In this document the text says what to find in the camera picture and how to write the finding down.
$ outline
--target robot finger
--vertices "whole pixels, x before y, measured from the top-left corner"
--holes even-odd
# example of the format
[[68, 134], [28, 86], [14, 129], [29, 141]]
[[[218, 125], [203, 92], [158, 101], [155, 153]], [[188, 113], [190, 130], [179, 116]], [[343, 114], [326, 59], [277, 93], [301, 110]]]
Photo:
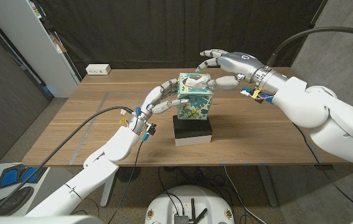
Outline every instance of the robot finger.
[[218, 58], [211, 58], [208, 60], [205, 60], [204, 62], [202, 62], [197, 69], [195, 70], [195, 72], [200, 72], [203, 68], [207, 68], [209, 66], [218, 66]]
[[200, 53], [201, 56], [207, 56], [207, 57], [220, 57], [224, 54], [227, 54], [228, 52], [225, 50], [220, 50], [220, 49], [211, 49], [211, 50], [205, 50]]

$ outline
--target blue connector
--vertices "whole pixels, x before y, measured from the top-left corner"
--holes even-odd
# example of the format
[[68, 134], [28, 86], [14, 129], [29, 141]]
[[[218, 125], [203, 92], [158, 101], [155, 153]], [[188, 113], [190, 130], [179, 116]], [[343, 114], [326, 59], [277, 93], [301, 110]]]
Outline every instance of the blue connector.
[[270, 103], [271, 105], [273, 104], [271, 101], [273, 100], [273, 97], [271, 97], [271, 98], [267, 98], [266, 99], [266, 102], [268, 102], [268, 103]]
[[247, 92], [251, 92], [251, 89], [250, 88], [247, 88], [247, 87], [243, 87], [242, 91], [247, 91]]
[[143, 141], [147, 140], [149, 138], [149, 136], [150, 136], [149, 133], [144, 134]]
[[140, 110], [140, 107], [137, 107], [136, 110], [134, 111], [137, 115], [140, 115], [141, 114], [141, 110]]

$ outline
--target wooden table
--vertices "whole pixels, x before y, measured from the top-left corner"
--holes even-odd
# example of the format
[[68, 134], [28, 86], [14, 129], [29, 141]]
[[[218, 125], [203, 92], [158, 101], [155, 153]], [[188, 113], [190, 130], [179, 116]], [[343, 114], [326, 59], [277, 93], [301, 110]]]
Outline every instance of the wooden table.
[[[296, 76], [290, 68], [277, 68], [287, 76]], [[109, 75], [87, 75], [62, 109], [57, 113], [22, 163], [37, 166], [80, 123], [99, 110], [111, 106], [140, 106], [155, 86], [177, 78], [180, 72], [194, 73], [193, 68], [112, 70]], [[204, 72], [215, 79], [227, 73], [220, 68]], [[242, 82], [240, 87], [253, 85]], [[216, 91], [209, 112], [213, 128], [212, 142], [176, 147], [172, 116], [176, 108], [153, 115], [150, 123], [157, 131], [141, 148], [137, 166], [219, 166], [225, 165], [287, 165], [316, 164], [302, 136], [283, 112], [269, 103], [259, 104], [238, 90]], [[47, 166], [81, 166], [85, 159], [115, 134], [120, 126], [120, 111], [98, 116], [85, 125]], [[120, 166], [132, 166], [138, 145]], [[321, 162], [346, 163], [318, 147]]]

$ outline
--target white tissue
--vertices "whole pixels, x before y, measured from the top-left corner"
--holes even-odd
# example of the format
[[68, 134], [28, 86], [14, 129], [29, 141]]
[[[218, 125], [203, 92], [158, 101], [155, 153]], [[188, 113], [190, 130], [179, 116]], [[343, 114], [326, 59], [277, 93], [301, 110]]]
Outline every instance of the white tissue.
[[195, 80], [193, 78], [187, 78], [185, 85], [193, 88], [204, 88], [207, 87], [207, 82], [210, 80], [209, 75], [204, 75], [203, 77]]

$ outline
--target yellow connector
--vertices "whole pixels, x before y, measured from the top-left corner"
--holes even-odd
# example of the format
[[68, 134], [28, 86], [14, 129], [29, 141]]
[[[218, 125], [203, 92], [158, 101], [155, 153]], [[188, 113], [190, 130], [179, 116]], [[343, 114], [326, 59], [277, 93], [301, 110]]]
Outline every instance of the yellow connector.
[[259, 92], [261, 92], [261, 91], [260, 91], [260, 90], [255, 90], [255, 91], [253, 92], [252, 98], [256, 99], [257, 96], [258, 96], [258, 94], [259, 94]]

